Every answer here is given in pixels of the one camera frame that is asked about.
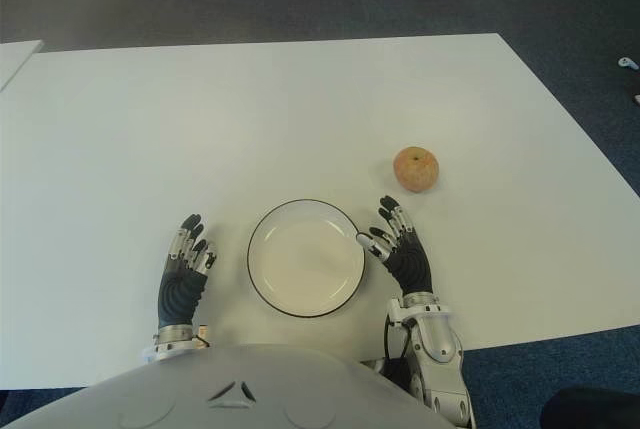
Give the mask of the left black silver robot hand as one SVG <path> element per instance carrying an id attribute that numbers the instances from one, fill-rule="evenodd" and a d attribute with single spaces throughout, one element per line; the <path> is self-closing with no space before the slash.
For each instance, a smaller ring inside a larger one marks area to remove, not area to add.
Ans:
<path id="1" fill-rule="evenodd" d="M 189 215 L 168 250 L 157 297 L 158 329 L 191 325 L 208 273 L 217 260 L 214 245 L 202 233 L 199 214 Z"/>

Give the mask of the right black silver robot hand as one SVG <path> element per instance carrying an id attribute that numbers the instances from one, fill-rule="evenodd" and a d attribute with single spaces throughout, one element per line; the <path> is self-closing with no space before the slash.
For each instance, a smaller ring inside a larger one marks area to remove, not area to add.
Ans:
<path id="1" fill-rule="evenodd" d="M 407 212 L 386 195 L 380 199 L 378 213 L 390 232 L 370 227 L 368 232 L 358 232 L 356 241 L 382 263 L 404 295 L 432 293 L 428 256 Z"/>

